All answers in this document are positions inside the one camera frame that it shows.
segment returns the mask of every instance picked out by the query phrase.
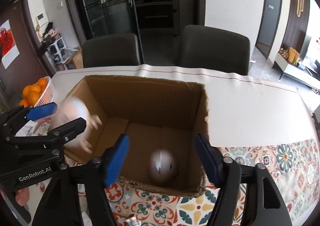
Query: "patterned tablecloth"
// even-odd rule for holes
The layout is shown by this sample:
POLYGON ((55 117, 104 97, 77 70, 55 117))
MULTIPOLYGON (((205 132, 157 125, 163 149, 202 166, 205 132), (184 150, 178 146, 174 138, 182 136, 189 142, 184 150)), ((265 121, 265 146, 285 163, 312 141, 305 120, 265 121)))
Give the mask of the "patterned tablecloth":
MULTIPOLYGON (((220 148, 223 156, 229 156, 240 164, 254 166, 264 163, 275 180, 294 222, 313 203, 319 194, 318 145, 313 140, 275 146, 220 148)), ((66 158, 70 166, 78 165, 66 158)), ((44 192, 49 180, 33 188, 44 192)), ((205 194, 198 198, 161 195, 114 183, 105 189, 114 217, 119 226, 125 219, 136 216, 151 225, 189 226, 205 225, 217 200, 219 189, 207 183, 205 194)), ((240 226, 244 209, 246 185, 242 184, 234 214, 234 226, 240 226)), ((79 185, 79 198, 83 215, 87 214, 84 185, 79 185)))

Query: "gray floor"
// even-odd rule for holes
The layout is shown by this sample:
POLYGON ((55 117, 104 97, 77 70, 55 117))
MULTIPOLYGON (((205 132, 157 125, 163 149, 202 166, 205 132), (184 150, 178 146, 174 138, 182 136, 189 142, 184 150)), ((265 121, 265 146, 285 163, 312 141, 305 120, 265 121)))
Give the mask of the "gray floor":
POLYGON ((271 63, 266 60, 266 58, 257 48, 254 48, 252 57, 255 59, 256 63, 252 65, 249 71, 249 76, 272 81, 280 81, 281 83, 296 87, 310 111, 314 111, 319 106, 320 95, 314 93, 308 86, 287 76, 283 76, 279 80, 281 71, 272 68, 271 63))
POLYGON ((174 66, 178 37, 172 28, 140 29, 145 63, 156 66, 174 66))
POLYGON ((260 51, 262 51, 265 55, 268 55, 270 51, 270 46, 260 43, 259 41, 257 41, 256 47, 259 48, 260 51))

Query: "chair backrest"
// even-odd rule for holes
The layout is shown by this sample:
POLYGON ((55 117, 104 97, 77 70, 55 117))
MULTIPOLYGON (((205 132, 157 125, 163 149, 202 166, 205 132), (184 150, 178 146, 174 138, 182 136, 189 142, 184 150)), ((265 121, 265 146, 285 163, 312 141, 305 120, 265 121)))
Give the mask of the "chair backrest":
POLYGON ((182 31, 177 66, 248 75, 250 41, 213 27, 188 25, 182 31))
POLYGON ((112 34, 87 40, 82 45, 84 68, 140 65, 137 36, 112 34))

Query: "doorway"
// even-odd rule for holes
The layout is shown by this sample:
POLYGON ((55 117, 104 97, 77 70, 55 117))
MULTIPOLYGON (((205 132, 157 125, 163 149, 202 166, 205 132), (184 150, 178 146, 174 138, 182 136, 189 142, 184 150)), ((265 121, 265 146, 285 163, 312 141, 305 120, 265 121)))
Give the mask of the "doorway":
POLYGON ((256 42, 259 51, 268 58, 278 29, 282 0, 264 0, 260 30, 256 42))
POLYGON ((180 34, 179 0, 135 0, 145 63, 174 65, 180 34))

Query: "orange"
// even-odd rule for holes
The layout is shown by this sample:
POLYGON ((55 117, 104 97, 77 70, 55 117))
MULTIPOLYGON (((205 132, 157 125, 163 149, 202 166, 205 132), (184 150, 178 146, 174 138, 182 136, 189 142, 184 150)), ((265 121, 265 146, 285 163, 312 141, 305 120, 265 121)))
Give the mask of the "orange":
POLYGON ((48 84, 48 81, 46 78, 43 77, 38 80, 37 84, 41 87, 46 87, 48 84))
POLYGON ((32 84, 31 87, 30 87, 29 94, 32 91, 36 91, 37 93, 40 93, 41 92, 41 86, 39 86, 38 84, 32 84))
POLYGON ((29 107, 29 104, 28 104, 28 102, 27 102, 27 100, 26 99, 23 99, 23 100, 21 100, 20 102, 19 102, 19 105, 22 105, 23 107, 29 107))
POLYGON ((26 87, 23 88, 22 90, 22 96, 24 99, 28 98, 29 92, 30 92, 30 87, 31 85, 27 85, 26 87))
POLYGON ((34 106, 40 98, 40 94, 37 91, 31 91, 28 95, 28 104, 34 106))

